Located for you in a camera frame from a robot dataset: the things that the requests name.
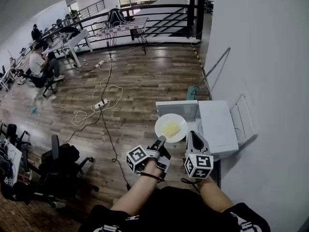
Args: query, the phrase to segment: wrist strap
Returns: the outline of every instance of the wrist strap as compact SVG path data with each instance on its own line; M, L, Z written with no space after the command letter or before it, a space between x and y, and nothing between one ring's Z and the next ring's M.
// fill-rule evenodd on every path
M152 174L148 174L148 173L145 173L145 172L139 172L140 175L144 175L144 176L148 176L148 177L151 177L151 178L154 178L156 180L158 180L158 183L164 181L164 179L162 179L161 177L157 177L157 176L154 176Z

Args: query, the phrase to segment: human hand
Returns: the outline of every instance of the human hand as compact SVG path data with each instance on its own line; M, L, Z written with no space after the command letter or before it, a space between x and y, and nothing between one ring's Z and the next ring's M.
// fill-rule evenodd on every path
M156 160L154 159L149 159L148 162L146 163L145 169L144 169L145 173L148 174L152 174L156 177L160 177L163 173L162 170L158 169L156 166Z

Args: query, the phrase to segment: white cabinet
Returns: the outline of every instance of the white cabinet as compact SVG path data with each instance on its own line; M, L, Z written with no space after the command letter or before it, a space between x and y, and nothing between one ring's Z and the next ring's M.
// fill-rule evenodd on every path
M215 160L236 152L237 137L230 111L225 101L163 101L156 102L158 116L178 114L207 140Z

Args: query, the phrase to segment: mop handle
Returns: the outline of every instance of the mop handle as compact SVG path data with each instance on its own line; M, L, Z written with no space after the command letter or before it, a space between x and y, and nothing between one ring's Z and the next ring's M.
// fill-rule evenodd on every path
M223 59L223 57L231 50L230 47L228 47L225 52L223 53L223 55L219 58L219 60L214 64L214 66L211 68L210 71L207 72L207 74L205 75L205 77L198 83L198 87L202 84L202 82L205 81L205 79L210 75L210 73L212 73L212 71L214 70L214 68L217 67L218 63Z

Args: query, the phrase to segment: black and white marker cube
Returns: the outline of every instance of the black and white marker cube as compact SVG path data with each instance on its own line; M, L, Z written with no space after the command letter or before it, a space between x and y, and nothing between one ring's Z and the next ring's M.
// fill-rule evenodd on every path
M149 155L146 150L139 145L126 153L126 163L132 172L136 174L138 166L148 157Z
M213 156L186 154L184 167L190 178L206 179L213 170Z

